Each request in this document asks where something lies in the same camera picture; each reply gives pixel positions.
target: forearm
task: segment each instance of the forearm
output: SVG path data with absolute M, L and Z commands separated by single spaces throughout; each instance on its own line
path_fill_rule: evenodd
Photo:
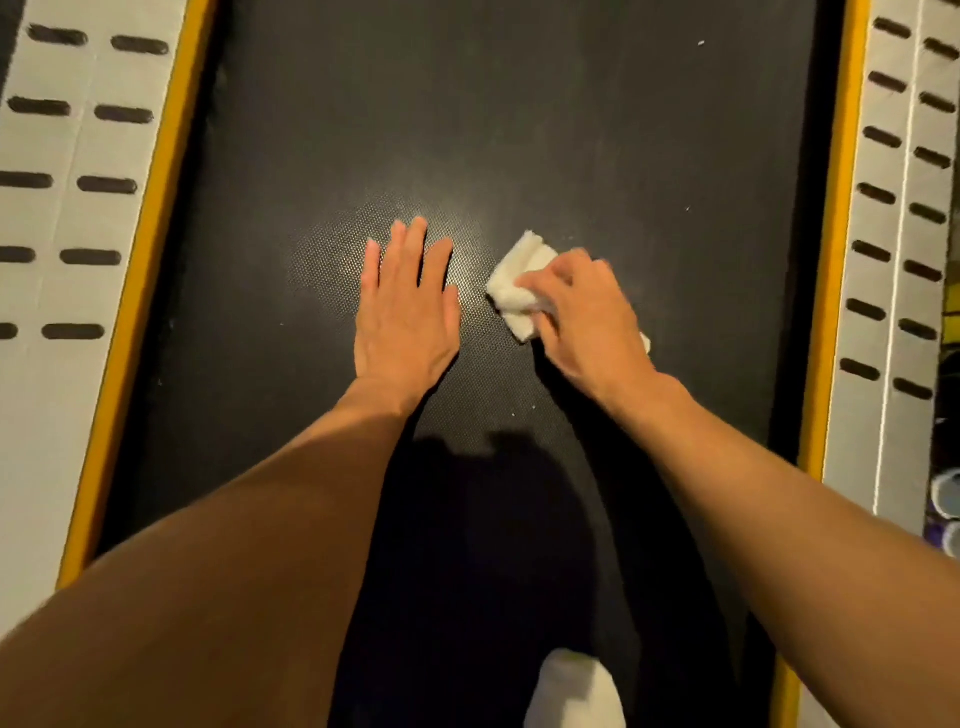
M 751 607 L 851 726 L 954 724 L 960 570 L 700 407 L 675 380 L 618 419 L 707 523 Z
M 354 385 L 273 458 L 95 564 L 0 646 L 0 723 L 316 724 L 403 425 Z

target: black slot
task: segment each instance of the black slot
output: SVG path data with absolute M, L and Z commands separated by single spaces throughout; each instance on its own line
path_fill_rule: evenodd
M 136 182 L 116 177 L 80 177 L 77 186 L 84 192 L 104 192 L 110 195 L 132 195 Z
M 957 111 L 956 104 L 948 101 L 943 96 L 937 96 L 937 94 L 930 93 L 929 91 L 924 91 L 920 94 L 920 103 L 926 104 L 931 109 L 936 109 L 943 113 L 955 113 Z
M 67 265 L 120 265 L 118 251 L 102 251 L 93 248 L 68 248 L 60 251 L 60 260 Z
M 92 341 L 102 338 L 104 328 L 99 324 L 47 324 L 41 329 L 47 339 L 76 339 Z
M 25 99 L 13 96 L 7 101 L 13 113 L 35 113 L 41 116 L 69 116 L 70 105 L 53 99 Z
M 20 189 L 50 189 L 54 178 L 40 172 L 0 172 L 0 187 Z
M 879 203 L 884 205 L 893 205 L 897 201 L 897 195 L 889 190 L 882 189 L 868 182 L 861 182 L 856 186 L 861 195 L 869 197 L 871 200 L 876 200 Z
M 945 59 L 951 61 L 957 61 L 960 59 L 960 51 L 954 48 L 952 45 L 944 43 L 942 40 L 937 40 L 935 37 L 929 37 L 924 41 L 924 48 L 930 53 L 935 53 L 938 56 L 943 56 Z
M 19 245 L 0 245 L 0 263 L 32 263 L 36 260 L 33 248 Z
M 86 45 L 87 37 L 83 31 L 68 28 L 47 28 L 45 25 L 31 25 L 27 29 L 30 40 L 38 43 L 56 43 L 57 45 Z
M 880 73 L 879 71 L 871 71 L 867 78 L 870 79 L 872 83 L 886 88 L 888 91 L 903 93 L 906 90 L 906 84 L 903 81 L 895 79 L 893 76 L 887 76 L 887 74 Z
M 887 312 L 877 305 L 860 301 L 859 299 L 847 299 L 847 310 L 866 316 L 874 321 L 883 321 L 887 317 Z
M 914 384 L 909 379 L 902 379 L 899 376 L 894 379 L 894 389 L 903 392 L 910 397 L 916 397 L 918 400 L 932 400 L 933 390 L 922 387 L 920 384 Z
M 917 217 L 922 217 L 937 225 L 945 225 L 947 223 L 947 216 L 939 209 L 921 205 L 920 203 L 910 203 L 910 212 Z
M 869 364 L 861 364 L 853 359 L 840 359 L 840 369 L 847 374 L 862 376 L 870 381 L 880 379 L 880 371 Z
M 874 21 L 874 27 L 879 31 L 889 33 L 891 36 L 901 37 L 904 40 L 913 35 L 913 32 L 905 25 L 898 23 L 896 20 L 891 20 L 888 17 L 877 18 Z
M 879 260 L 881 263 L 889 263 L 890 258 L 892 257 L 887 251 L 879 248 L 876 245 L 872 245 L 865 240 L 854 240 L 851 247 L 855 253 L 860 253 L 861 255 L 871 257 L 874 260 Z
M 950 160 L 950 157 L 947 155 L 934 152 L 932 149 L 927 149 L 926 147 L 917 147 L 915 150 L 913 150 L 913 156 L 921 161 L 925 161 L 927 164 L 940 167 L 941 169 L 949 169 L 950 165 L 953 164 L 953 162 Z
M 911 336 L 916 336 L 919 339 L 936 341 L 938 338 L 940 338 L 937 334 L 937 329 L 930 328 L 926 324 L 921 324 L 919 321 L 914 321 L 913 319 L 900 319 L 898 326 L 900 326 L 901 331 L 905 331 Z
M 112 107 L 106 104 L 98 106 L 93 113 L 103 121 L 118 121 L 124 124 L 149 124 L 154 120 L 154 113 L 149 109 Z
M 110 45 L 127 53 L 146 53 L 151 56 L 166 56 L 170 53 L 169 45 L 162 40 L 148 37 L 114 36 L 110 39 Z
M 928 265 L 918 263 L 916 260 L 907 260 L 903 263 L 903 270 L 913 276 L 919 276 L 933 283 L 939 283 L 944 274 Z
M 896 134 L 885 132 L 883 129 L 878 129 L 877 127 L 867 127 L 863 130 L 863 135 L 871 141 L 884 144 L 891 149 L 899 149 L 903 144 L 903 140 Z

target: hand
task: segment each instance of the hand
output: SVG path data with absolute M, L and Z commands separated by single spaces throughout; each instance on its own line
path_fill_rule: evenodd
M 453 241 L 444 238 L 423 256 L 426 220 L 399 220 L 380 265 L 380 246 L 367 242 L 360 276 L 360 310 L 353 360 L 360 380 L 375 382 L 409 417 L 460 350 L 460 299 L 444 290 Z M 417 285 L 420 260 L 423 274 Z
M 573 250 L 520 276 L 516 285 L 553 304 L 556 318 L 533 314 L 547 357 L 609 413 L 659 376 L 606 260 Z

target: wrist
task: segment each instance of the wrist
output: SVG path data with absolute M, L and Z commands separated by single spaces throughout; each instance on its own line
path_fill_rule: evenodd
M 406 420 L 420 405 L 420 399 L 421 397 L 387 379 L 359 376 L 349 386 L 340 402 L 359 405 L 372 414 Z
M 636 440 L 643 441 L 664 415 L 689 399 L 689 393 L 678 379 L 654 372 L 643 380 L 625 382 L 602 404 L 621 427 Z

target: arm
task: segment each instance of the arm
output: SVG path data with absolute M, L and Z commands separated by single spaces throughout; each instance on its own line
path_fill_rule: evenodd
M 583 251 L 518 285 L 550 300 L 550 359 L 657 462 L 780 652 L 846 726 L 960 719 L 960 569 L 697 404 L 643 349 L 610 266 Z
M 0 724 L 316 725 L 330 708 L 380 489 L 459 349 L 452 243 L 368 243 L 357 379 L 290 445 L 97 562 L 0 644 Z

